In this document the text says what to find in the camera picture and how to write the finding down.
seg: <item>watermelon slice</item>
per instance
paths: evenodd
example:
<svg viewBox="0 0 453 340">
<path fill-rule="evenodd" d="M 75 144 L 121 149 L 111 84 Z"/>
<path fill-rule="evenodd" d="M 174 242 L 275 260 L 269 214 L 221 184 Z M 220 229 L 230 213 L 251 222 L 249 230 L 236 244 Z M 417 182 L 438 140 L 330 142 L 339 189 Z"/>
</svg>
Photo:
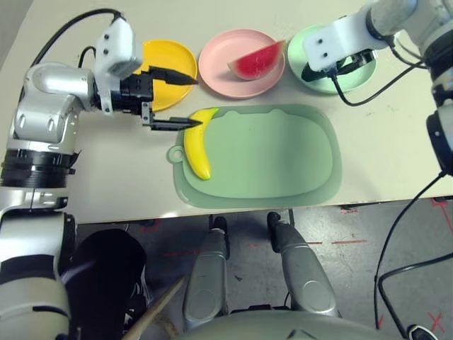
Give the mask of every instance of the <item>watermelon slice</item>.
<svg viewBox="0 0 453 340">
<path fill-rule="evenodd" d="M 228 67 L 236 76 L 245 80 L 264 77 L 280 61 L 284 46 L 284 40 L 276 42 L 230 62 Z"/>
</svg>

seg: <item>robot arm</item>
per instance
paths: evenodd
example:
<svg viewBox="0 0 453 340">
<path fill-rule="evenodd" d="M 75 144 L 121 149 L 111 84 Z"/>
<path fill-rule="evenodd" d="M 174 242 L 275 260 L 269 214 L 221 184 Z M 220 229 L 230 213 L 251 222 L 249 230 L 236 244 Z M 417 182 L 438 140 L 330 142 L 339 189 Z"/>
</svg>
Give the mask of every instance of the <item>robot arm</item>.
<svg viewBox="0 0 453 340">
<path fill-rule="evenodd" d="M 75 173 L 80 113 L 124 111 L 140 115 L 152 130 L 200 123 L 154 119 L 153 79 L 197 82 L 158 67 L 133 74 L 142 64 L 142 49 L 124 18 L 115 16 L 96 47 L 94 72 L 46 62 L 25 76 L 0 175 L 2 340 L 66 339 L 69 333 L 70 309 L 60 276 L 74 250 L 75 221 L 56 210 L 67 205 L 66 180 Z"/>
<path fill-rule="evenodd" d="M 405 30 L 418 46 L 432 79 L 437 110 L 428 134 L 443 172 L 453 176 L 453 0 L 380 0 L 340 18 L 304 41 L 310 69 L 336 72 L 337 63 L 380 50 Z"/>
</svg>

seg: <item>banana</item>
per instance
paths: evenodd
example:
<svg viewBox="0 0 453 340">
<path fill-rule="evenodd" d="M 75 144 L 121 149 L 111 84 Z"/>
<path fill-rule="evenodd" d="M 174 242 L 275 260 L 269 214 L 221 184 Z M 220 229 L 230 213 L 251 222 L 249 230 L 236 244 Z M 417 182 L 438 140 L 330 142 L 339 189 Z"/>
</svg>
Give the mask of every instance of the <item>banana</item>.
<svg viewBox="0 0 453 340">
<path fill-rule="evenodd" d="M 202 124 L 184 132 L 185 155 L 193 172 L 205 181 L 211 178 L 211 166 L 205 151 L 205 130 L 218 111 L 219 108 L 204 108 L 193 113 L 190 119 L 198 120 Z"/>
</svg>

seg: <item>yellow plate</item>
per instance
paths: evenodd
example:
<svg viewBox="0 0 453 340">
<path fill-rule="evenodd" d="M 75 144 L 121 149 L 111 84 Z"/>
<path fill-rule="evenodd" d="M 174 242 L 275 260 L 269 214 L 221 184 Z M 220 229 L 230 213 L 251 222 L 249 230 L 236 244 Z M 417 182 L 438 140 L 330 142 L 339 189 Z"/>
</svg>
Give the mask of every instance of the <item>yellow plate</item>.
<svg viewBox="0 0 453 340">
<path fill-rule="evenodd" d="M 150 40 L 143 43 L 143 65 L 141 71 L 149 66 L 165 67 L 197 78 L 197 62 L 191 51 L 179 42 L 171 40 Z M 169 85 L 162 80 L 154 80 L 153 111 L 163 110 L 183 99 L 193 85 Z"/>
</svg>

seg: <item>mint green plate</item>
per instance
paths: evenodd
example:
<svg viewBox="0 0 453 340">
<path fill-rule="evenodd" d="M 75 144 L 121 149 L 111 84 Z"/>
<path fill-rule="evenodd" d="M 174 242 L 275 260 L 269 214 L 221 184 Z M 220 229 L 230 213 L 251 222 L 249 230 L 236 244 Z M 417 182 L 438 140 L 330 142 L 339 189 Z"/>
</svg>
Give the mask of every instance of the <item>mint green plate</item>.
<svg viewBox="0 0 453 340">
<path fill-rule="evenodd" d="M 315 25 L 311 26 L 308 28 L 305 28 L 304 30 L 301 30 L 298 32 L 289 42 L 288 44 L 288 64 L 289 67 L 292 70 L 292 73 L 296 76 L 296 78 L 303 83 L 304 85 L 308 86 L 310 89 L 313 89 L 315 91 L 319 91 L 325 94 L 337 94 L 337 91 L 335 89 L 335 86 L 333 85 L 333 82 L 328 79 L 319 79 L 316 81 L 305 81 L 302 80 L 301 75 L 302 71 L 307 64 L 307 59 L 305 55 L 304 48 L 302 46 L 302 42 L 304 39 L 311 35 L 312 33 L 315 33 L 318 31 L 320 28 L 323 26 L 321 25 Z M 341 89 L 343 92 L 347 91 L 352 91 L 355 90 L 362 85 L 366 84 L 374 74 L 377 68 L 377 63 L 376 60 L 370 62 L 369 64 L 366 64 L 363 67 L 360 67 L 359 69 L 355 70 L 354 72 L 351 72 L 349 74 L 345 74 L 343 76 L 338 76 L 338 83 L 341 86 Z"/>
<path fill-rule="evenodd" d="M 205 131 L 211 179 L 199 179 L 183 149 L 168 151 L 176 190 L 201 208 L 277 208 L 322 203 L 341 182 L 335 132 L 304 105 L 222 107 Z"/>
</svg>

